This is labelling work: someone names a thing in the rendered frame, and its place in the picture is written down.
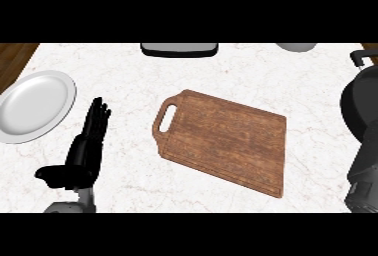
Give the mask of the black and grey appliance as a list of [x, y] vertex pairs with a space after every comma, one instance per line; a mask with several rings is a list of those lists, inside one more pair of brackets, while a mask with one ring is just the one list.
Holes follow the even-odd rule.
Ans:
[[219, 51], [218, 43], [142, 43], [142, 53], [147, 56], [166, 58], [212, 57]]

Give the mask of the pale grey round object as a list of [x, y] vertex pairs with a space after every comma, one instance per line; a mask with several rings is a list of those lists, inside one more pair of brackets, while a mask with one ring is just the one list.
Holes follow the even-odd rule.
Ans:
[[315, 43], [278, 43], [278, 46], [290, 52], [302, 53], [302, 52], [311, 51], [315, 48], [316, 44]]

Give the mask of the white oval plate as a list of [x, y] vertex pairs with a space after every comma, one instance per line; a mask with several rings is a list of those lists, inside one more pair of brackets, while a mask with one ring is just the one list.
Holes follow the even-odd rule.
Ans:
[[77, 87], [61, 71], [21, 78], [0, 94], [0, 142], [21, 144], [60, 125], [74, 105]]

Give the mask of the brown wooden cutting board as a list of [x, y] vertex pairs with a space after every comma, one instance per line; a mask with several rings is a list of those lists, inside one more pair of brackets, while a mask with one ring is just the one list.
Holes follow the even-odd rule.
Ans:
[[166, 99], [153, 125], [167, 160], [280, 198], [287, 117], [191, 90]]

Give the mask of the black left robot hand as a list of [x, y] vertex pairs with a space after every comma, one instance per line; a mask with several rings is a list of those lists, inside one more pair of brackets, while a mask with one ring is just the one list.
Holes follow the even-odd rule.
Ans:
[[36, 177], [51, 188], [74, 190], [94, 186], [101, 172], [110, 116], [111, 109], [98, 97], [88, 111], [83, 131], [71, 143], [65, 164], [45, 166], [36, 171]]

